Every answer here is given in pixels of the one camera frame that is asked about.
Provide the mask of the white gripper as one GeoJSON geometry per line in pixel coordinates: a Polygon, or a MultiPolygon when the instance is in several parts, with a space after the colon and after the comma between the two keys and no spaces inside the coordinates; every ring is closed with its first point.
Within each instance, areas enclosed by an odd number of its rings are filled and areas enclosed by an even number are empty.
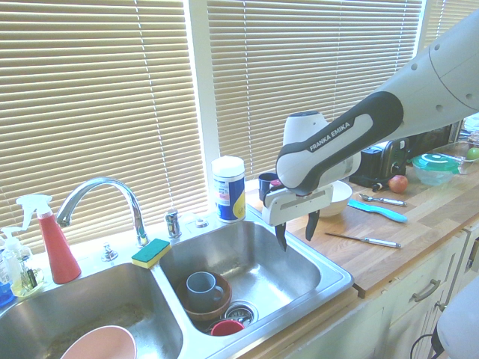
{"type": "Polygon", "coordinates": [[[308,215],[305,239],[311,241],[320,217],[320,210],[332,202],[333,185],[326,185],[305,196],[296,195],[290,189],[281,188],[265,196],[262,219],[269,226],[275,226],[275,235],[280,248],[287,250],[286,222],[308,215]]]}

